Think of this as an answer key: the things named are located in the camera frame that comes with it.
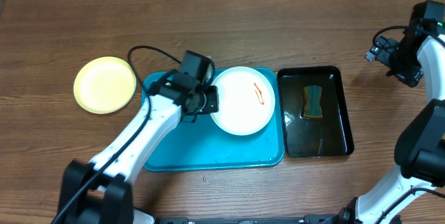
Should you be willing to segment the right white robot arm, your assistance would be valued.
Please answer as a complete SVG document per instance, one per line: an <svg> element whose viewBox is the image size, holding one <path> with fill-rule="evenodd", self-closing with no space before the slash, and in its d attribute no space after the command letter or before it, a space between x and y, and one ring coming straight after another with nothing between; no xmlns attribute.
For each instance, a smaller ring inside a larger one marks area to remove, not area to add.
<svg viewBox="0 0 445 224"><path fill-rule="evenodd" d="M428 103L399 136L390 172L326 223L400 223L400 212L423 194L444 197L444 23L423 19L404 30L426 37L416 59Z"/></svg>

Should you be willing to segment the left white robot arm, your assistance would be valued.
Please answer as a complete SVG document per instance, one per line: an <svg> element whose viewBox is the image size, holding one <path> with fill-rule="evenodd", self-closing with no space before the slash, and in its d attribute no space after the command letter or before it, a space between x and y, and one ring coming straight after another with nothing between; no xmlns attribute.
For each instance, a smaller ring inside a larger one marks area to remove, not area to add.
<svg viewBox="0 0 445 224"><path fill-rule="evenodd" d="M146 89L135 118L88 163L64 171L54 223L154 223L134 207L133 186L146 160L187 115L218 110L214 76L171 70Z"/></svg>

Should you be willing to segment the green yellow sponge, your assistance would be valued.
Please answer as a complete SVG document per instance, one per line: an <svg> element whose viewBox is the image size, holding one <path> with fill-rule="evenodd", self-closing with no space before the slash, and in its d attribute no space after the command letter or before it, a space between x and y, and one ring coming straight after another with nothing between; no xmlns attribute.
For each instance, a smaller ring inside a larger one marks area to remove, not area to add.
<svg viewBox="0 0 445 224"><path fill-rule="evenodd" d="M302 117L306 119L322 119L321 97L323 88L317 85L303 88Z"/></svg>

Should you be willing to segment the yellow plate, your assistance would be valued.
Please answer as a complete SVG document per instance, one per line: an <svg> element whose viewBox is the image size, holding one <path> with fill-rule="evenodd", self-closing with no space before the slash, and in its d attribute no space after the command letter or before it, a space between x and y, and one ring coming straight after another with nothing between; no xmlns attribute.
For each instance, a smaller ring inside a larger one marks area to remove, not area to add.
<svg viewBox="0 0 445 224"><path fill-rule="evenodd" d="M121 58L104 56L84 65L73 85L74 98L84 110L108 114L126 106L137 81L130 65Z"/></svg>

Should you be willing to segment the white plate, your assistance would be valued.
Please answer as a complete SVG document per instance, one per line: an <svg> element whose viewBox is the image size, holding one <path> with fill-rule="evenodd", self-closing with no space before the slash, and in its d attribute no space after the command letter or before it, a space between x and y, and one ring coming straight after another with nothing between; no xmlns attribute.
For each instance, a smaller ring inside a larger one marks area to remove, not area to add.
<svg viewBox="0 0 445 224"><path fill-rule="evenodd" d="M247 136L262 130L276 105L270 81L251 67L231 67L213 81L218 92L218 111L213 121L229 134Z"/></svg>

